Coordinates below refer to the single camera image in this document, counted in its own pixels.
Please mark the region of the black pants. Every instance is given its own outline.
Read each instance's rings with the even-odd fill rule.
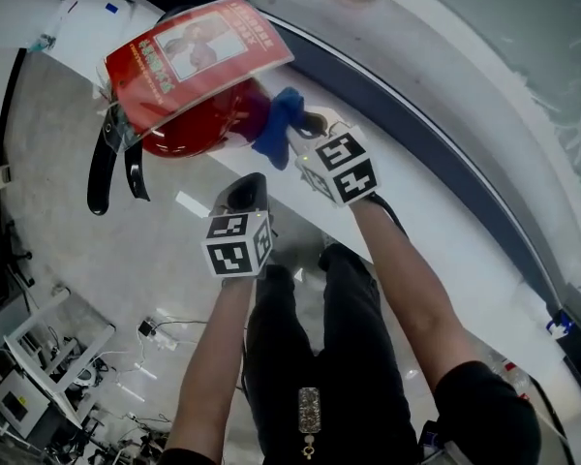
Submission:
[[[245,377],[250,406],[267,462],[303,458],[298,431],[300,388],[321,391],[321,427],[314,462],[361,456],[417,462],[410,422],[391,341],[381,314],[377,284],[359,257],[329,246],[319,266],[326,271],[324,350],[314,356],[295,313],[294,284],[283,267],[270,265],[258,282],[248,324]]]

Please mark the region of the person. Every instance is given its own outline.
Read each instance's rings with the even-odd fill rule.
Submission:
[[[380,206],[364,199],[351,210],[435,398],[440,438],[462,453],[447,463],[537,463],[533,407],[479,361],[430,265]],[[327,284],[324,349],[317,356],[296,317],[291,273],[268,265],[256,281],[244,376],[264,463],[421,462],[375,279],[339,243],[324,249],[319,266]],[[254,282],[228,280],[220,291],[187,368],[160,463],[222,462]],[[298,393],[305,387],[317,388],[321,398],[321,431],[309,456],[298,427]]]
[[[184,52],[189,51],[190,64],[195,71],[206,69],[218,61],[215,49],[209,44],[230,31],[230,27],[218,16],[211,16],[189,24],[180,38],[169,40],[164,45],[164,54],[172,62]]]

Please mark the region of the black shirt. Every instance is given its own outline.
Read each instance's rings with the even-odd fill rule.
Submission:
[[[470,361],[448,372],[437,385],[435,403],[440,414],[441,437],[456,443],[474,465],[537,463],[540,429],[534,408],[485,364]],[[358,426],[360,436],[361,422],[350,422],[350,425]],[[315,444],[316,451],[310,461],[300,449],[279,449],[266,456],[264,463],[397,463],[395,442],[382,443],[386,446],[381,447],[371,443],[369,437],[358,437],[357,441],[338,443],[336,449],[322,449]],[[378,455],[374,455],[374,450],[379,450]],[[159,464],[212,465],[213,462],[186,449],[168,449]]]

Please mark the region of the cable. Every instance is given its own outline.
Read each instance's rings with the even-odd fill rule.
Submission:
[[[135,422],[139,422],[140,420],[148,420],[151,422],[162,422],[162,423],[172,423],[172,420],[170,420],[168,417],[166,417],[164,414],[158,414],[159,418],[140,418],[140,417],[135,417],[132,418],[133,421]]]
[[[56,341],[56,346],[57,347],[60,346],[60,341],[58,341],[58,334],[56,334],[56,330],[51,325],[47,326],[47,330],[54,337],[54,340]]]
[[[208,324],[207,321],[167,321],[161,322],[153,327],[153,329],[157,329],[157,327],[167,326],[168,324],[204,324],[205,326]]]
[[[245,360],[248,357],[248,351],[245,348],[245,338],[241,340],[241,354],[243,356],[243,364],[241,366],[241,392],[245,396],[245,399],[250,403],[250,397],[248,396],[248,389],[245,384]]]
[[[127,414],[125,414],[123,417],[119,417],[117,414],[113,414],[110,410],[106,410],[105,408],[100,408],[99,411],[104,412],[108,415],[112,415],[115,419],[118,419],[118,420],[124,420],[127,418]]]
[[[119,437],[119,438],[116,440],[116,443],[120,443],[120,442],[123,440],[123,438],[125,438],[125,436],[127,436],[127,434],[131,434],[131,433],[132,433],[132,432],[134,432],[136,429],[140,429],[140,430],[141,430],[141,427],[138,425],[138,426],[134,427],[133,429],[131,429],[131,430],[128,430],[127,432],[125,432],[125,434],[123,434],[121,437]]]
[[[144,363],[144,344],[142,343],[142,340],[139,337],[139,324],[136,324],[136,337],[138,338],[138,342],[139,342],[139,345],[140,345],[140,348],[141,348],[141,351],[140,351],[140,363],[139,363],[139,365],[142,365]],[[129,354],[129,353],[133,353],[133,352],[134,352],[133,350],[130,350],[129,352],[115,352],[115,351],[101,352],[97,356],[95,356],[92,360],[90,360],[88,362],[88,365],[86,365],[86,366],[88,367],[89,365],[93,364],[97,358],[99,358],[99,357],[101,357],[103,355],[108,355],[110,353],[115,353],[115,354]],[[119,374],[122,374],[124,372],[133,372],[133,370],[123,370],[123,371],[120,371],[118,373]]]
[[[109,365],[107,365],[102,358],[97,360],[97,372],[104,374],[109,372]]]
[[[530,381],[534,386],[535,390],[538,392],[540,399],[544,403],[544,406],[546,407],[549,416],[553,420],[553,424],[551,424],[551,422],[549,422],[547,418],[538,411],[535,405],[533,405],[535,413],[542,419],[542,421],[544,421],[544,423],[546,423],[549,426],[550,429],[553,430],[553,432],[555,432],[558,435],[560,441],[562,441],[562,446],[564,448],[564,453],[566,455],[566,461],[568,462],[568,465],[574,465],[574,458],[572,456],[572,451],[570,450],[570,443],[568,442],[568,439],[566,437],[566,432],[564,430],[564,427],[562,426],[562,421],[555,412],[555,408],[553,408],[551,401],[547,397],[546,392],[544,392],[544,389],[542,388],[540,383],[531,376]]]
[[[190,321],[193,320],[193,319],[184,319],[183,317],[176,317],[175,315],[162,315],[162,317],[165,317],[166,319],[170,319],[172,321],[185,321],[185,322],[190,322]]]
[[[385,212],[387,213],[387,215],[389,215],[389,217],[391,218],[391,220],[394,221],[394,224],[396,226],[398,226],[398,229],[400,231],[402,231],[402,233],[406,237],[409,237],[407,235],[407,232],[405,231],[405,228],[403,228],[403,225],[400,223],[400,220],[398,220],[398,216],[394,212],[393,208],[391,206],[389,206],[389,203],[387,203],[387,201],[385,201],[382,197],[380,197],[376,193],[371,193],[370,195],[368,195],[366,197],[366,200],[369,200],[370,202],[377,204],[383,210],[385,210]]]

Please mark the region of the white box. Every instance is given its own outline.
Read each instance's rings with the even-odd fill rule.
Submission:
[[[258,275],[273,248],[269,212],[209,217],[202,242],[204,258],[216,277]]]
[[[12,370],[0,383],[0,413],[26,439],[49,406],[49,400],[25,376]]]
[[[372,165],[366,138],[357,126],[324,139],[297,156],[297,167],[313,189],[338,206],[345,206],[374,192],[381,185]]]

